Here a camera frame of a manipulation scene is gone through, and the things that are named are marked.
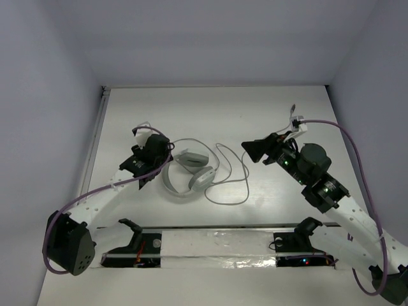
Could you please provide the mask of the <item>white grey headphones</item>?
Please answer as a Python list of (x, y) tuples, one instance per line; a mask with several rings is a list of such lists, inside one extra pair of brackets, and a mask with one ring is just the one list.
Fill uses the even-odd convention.
[[(198, 149), (186, 148), (180, 151), (173, 157), (173, 160), (167, 163), (162, 169), (162, 181), (167, 189), (167, 191), (178, 197), (178, 198), (188, 198), (194, 193), (201, 193), (206, 191), (213, 183), (216, 177), (217, 171), (220, 167), (220, 160), (217, 154), (205, 143), (195, 138), (182, 138), (175, 140), (173, 143), (178, 142), (196, 142), (204, 146), (209, 153), (215, 158), (217, 166), (213, 167), (209, 165), (209, 154), (200, 152)], [(179, 192), (173, 186), (170, 180), (170, 165), (172, 162), (178, 163), (179, 166), (187, 170), (192, 177), (187, 185), (187, 191)]]

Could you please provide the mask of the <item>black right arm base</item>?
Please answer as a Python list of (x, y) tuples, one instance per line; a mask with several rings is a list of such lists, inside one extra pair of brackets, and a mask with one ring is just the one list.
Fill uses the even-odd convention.
[(310, 237), (323, 223), (308, 217), (299, 223), (293, 231), (274, 233), (268, 248), (277, 255), (278, 267), (328, 266), (335, 268), (337, 259), (313, 248)]

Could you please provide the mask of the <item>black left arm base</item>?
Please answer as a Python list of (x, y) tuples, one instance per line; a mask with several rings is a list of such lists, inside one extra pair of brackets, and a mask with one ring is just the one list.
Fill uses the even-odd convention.
[(129, 219), (119, 219), (132, 236), (125, 246), (116, 247), (101, 257), (105, 268), (159, 268), (161, 266), (161, 233), (144, 233), (143, 228)]

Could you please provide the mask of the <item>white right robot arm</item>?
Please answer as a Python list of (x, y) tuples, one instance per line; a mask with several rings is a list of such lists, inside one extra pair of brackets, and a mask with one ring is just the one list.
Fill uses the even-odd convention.
[(370, 279), (374, 293), (393, 305), (407, 299), (407, 246), (387, 233), (361, 209), (350, 192), (327, 171), (331, 159), (315, 143), (297, 148), (288, 135), (272, 133), (264, 139), (243, 142), (250, 159), (278, 164), (304, 188), (311, 206), (343, 227), (348, 240), (332, 233), (320, 221), (308, 217), (294, 230), (295, 245), (327, 252)]

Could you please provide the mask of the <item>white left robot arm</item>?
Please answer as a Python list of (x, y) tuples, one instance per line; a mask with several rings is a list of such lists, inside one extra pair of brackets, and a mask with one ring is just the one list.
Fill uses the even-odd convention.
[(109, 183), (71, 200), (48, 217), (43, 239), (43, 262), (57, 275), (83, 273), (95, 257), (93, 234), (98, 223), (121, 202), (121, 196), (139, 191), (154, 180), (172, 159), (174, 144), (162, 133), (135, 145)]

